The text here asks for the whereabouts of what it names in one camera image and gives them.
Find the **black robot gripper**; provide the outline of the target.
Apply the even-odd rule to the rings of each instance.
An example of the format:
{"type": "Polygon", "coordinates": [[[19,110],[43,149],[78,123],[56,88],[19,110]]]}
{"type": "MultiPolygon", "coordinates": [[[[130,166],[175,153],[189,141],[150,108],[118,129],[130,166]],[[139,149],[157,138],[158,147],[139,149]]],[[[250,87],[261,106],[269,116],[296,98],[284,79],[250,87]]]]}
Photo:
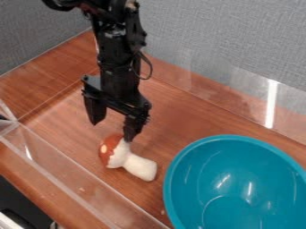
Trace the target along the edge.
{"type": "Polygon", "coordinates": [[[141,91],[131,92],[126,97],[117,98],[100,88],[100,78],[86,75],[82,78],[84,87],[82,95],[86,102],[86,111],[91,124],[96,125],[107,116],[107,109],[126,115],[123,125],[123,138],[133,142],[142,133],[143,126],[149,123],[151,102],[141,91]]]}

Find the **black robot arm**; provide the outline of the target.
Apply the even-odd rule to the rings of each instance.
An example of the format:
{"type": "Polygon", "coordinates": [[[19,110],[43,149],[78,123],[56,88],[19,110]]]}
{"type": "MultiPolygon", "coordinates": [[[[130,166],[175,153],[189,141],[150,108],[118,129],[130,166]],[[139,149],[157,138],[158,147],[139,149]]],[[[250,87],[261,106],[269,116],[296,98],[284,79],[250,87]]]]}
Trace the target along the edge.
{"type": "Polygon", "coordinates": [[[151,102],[139,91],[145,77],[142,52],[147,32],[142,28],[138,0],[40,0],[52,10],[78,8],[91,21],[96,42],[99,76],[83,77],[83,96],[91,123],[104,120],[113,109],[126,116],[123,139],[131,142],[150,120],[151,102]]]}

